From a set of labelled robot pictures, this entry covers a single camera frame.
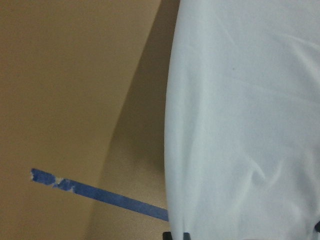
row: white cloth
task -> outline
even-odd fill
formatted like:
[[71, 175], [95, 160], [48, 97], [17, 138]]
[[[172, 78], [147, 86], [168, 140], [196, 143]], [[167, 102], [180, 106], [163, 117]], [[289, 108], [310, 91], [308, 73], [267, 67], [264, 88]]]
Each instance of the white cloth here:
[[165, 177], [174, 240], [318, 238], [319, 0], [181, 0]]

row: tan wall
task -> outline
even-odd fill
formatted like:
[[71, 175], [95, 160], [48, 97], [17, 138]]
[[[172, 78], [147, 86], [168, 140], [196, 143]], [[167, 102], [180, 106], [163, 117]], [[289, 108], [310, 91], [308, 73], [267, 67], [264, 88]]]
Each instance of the tan wall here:
[[0, 239], [144, 240], [169, 230], [31, 182], [30, 169], [166, 207], [163, 119], [177, 10], [175, 0], [0, 3]]

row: blue painter's tape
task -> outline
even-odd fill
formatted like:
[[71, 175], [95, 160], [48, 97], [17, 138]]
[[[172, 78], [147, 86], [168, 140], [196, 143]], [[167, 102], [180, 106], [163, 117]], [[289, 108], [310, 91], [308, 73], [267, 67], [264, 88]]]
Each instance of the blue painter's tape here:
[[31, 169], [32, 180], [34, 182], [52, 185], [53, 188], [58, 188], [64, 191], [72, 191], [75, 194], [98, 200], [107, 204], [115, 205], [120, 208], [135, 211], [140, 214], [148, 215], [153, 218], [168, 221], [168, 211], [164, 208], [150, 205], [148, 203], [138, 201], [126, 196], [122, 196], [110, 191], [89, 186], [77, 181], [66, 178], [57, 178], [51, 173], [38, 169]]

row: blue tape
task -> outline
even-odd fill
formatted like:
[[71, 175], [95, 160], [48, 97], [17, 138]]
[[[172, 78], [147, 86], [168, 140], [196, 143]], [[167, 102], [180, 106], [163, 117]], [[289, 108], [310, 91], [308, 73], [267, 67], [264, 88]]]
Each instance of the blue tape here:
[[128, 209], [150, 217], [169, 221], [168, 211], [164, 208], [150, 205], [148, 203], [138, 201], [126, 196], [122, 196], [110, 191], [89, 186], [77, 181], [66, 178], [57, 178], [51, 173], [41, 171], [35, 168], [31, 169], [32, 180], [36, 183], [52, 185], [64, 191], [72, 191], [75, 194], [98, 200], [107, 204], [115, 205], [120, 208]]

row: white fabric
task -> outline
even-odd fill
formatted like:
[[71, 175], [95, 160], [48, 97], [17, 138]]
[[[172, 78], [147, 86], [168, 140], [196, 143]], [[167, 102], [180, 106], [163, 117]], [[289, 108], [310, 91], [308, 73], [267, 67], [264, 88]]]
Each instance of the white fabric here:
[[174, 240], [315, 240], [320, 1], [182, 0], [165, 113]]

